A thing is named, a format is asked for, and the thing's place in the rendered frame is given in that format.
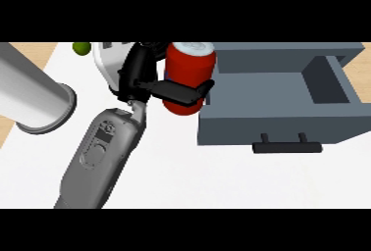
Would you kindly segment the red can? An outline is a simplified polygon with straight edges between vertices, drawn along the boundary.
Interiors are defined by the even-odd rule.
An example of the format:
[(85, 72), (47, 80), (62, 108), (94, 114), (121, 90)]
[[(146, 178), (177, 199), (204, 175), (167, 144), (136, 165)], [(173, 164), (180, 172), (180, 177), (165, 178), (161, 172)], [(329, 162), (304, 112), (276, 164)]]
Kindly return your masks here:
[(164, 79), (196, 88), (211, 79), (216, 52), (210, 42), (171, 42), (165, 53)]

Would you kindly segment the grey cabinet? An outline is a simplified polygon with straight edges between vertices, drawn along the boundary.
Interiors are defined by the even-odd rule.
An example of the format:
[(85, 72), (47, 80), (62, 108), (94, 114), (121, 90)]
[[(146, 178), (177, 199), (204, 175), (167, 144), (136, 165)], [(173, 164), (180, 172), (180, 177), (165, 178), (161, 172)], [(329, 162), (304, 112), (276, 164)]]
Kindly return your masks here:
[(363, 50), (360, 42), (214, 42), (220, 74), (300, 73), (316, 57), (344, 66)]

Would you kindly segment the white rounded appliance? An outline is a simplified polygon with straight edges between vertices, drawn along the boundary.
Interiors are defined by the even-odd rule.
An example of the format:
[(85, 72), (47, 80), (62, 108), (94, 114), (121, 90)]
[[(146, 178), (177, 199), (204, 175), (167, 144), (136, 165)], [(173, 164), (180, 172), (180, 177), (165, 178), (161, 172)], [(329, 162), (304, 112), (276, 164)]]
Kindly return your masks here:
[(119, 101), (148, 102), (151, 93), (139, 84), (158, 79), (156, 62), (165, 58), (167, 47), (168, 42), (93, 43), (96, 66)]

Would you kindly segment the green fruit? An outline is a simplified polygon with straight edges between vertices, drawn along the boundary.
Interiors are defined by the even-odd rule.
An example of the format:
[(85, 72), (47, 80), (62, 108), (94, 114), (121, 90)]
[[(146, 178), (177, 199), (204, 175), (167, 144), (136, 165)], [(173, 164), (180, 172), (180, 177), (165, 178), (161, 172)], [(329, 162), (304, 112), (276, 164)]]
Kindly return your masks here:
[(90, 42), (74, 42), (72, 50), (77, 55), (85, 56), (91, 51), (91, 43)]

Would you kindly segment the grey drawer front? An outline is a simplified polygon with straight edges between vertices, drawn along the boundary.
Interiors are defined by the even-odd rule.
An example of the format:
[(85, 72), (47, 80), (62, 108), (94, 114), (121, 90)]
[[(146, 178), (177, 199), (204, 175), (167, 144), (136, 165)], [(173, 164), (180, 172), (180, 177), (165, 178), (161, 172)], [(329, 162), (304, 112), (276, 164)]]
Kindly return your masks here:
[(251, 145), (267, 134), (270, 142), (297, 142), (298, 133), (323, 144), (343, 142), (371, 130), (371, 104), (307, 106), (204, 106), (198, 116), (199, 145)]

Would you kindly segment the grey drawer box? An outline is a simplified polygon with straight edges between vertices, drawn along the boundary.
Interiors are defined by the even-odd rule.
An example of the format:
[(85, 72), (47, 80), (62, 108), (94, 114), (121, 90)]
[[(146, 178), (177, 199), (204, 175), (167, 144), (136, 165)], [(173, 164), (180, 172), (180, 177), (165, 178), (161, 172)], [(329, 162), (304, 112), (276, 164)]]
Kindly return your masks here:
[(289, 73), (220, 74), (205, 102), (207, 108), (297, 108), (300, 112), (360, 105), (335, 56), (316, 56)]

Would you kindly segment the white cylinder with grey rim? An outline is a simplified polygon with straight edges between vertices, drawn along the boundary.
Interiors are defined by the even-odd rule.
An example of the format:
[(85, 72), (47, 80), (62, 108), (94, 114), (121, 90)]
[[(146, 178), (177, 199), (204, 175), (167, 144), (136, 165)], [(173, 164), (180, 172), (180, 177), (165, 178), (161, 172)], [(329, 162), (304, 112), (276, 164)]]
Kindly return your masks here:
[(0, 115), (29, 134), (56, 130), (77, 106), (77, 94), (57, 83), (9, 42), (0, 42)]

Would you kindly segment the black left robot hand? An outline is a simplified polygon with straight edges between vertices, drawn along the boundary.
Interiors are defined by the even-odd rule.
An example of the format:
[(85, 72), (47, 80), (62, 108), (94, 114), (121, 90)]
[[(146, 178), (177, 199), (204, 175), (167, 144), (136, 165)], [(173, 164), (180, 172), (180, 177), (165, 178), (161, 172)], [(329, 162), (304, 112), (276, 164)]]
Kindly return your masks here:
[(177, 105), (190, 107), (205, 97), (214, 80), (208, 78), (198, 82), (198, 87), (189, 87), (180, 82), (158, 80), (156, 62), (165, 58), (170, 42), (136, 42), (128, 50), (118, 73), (117, 99), (148, 102), (153, 96)]

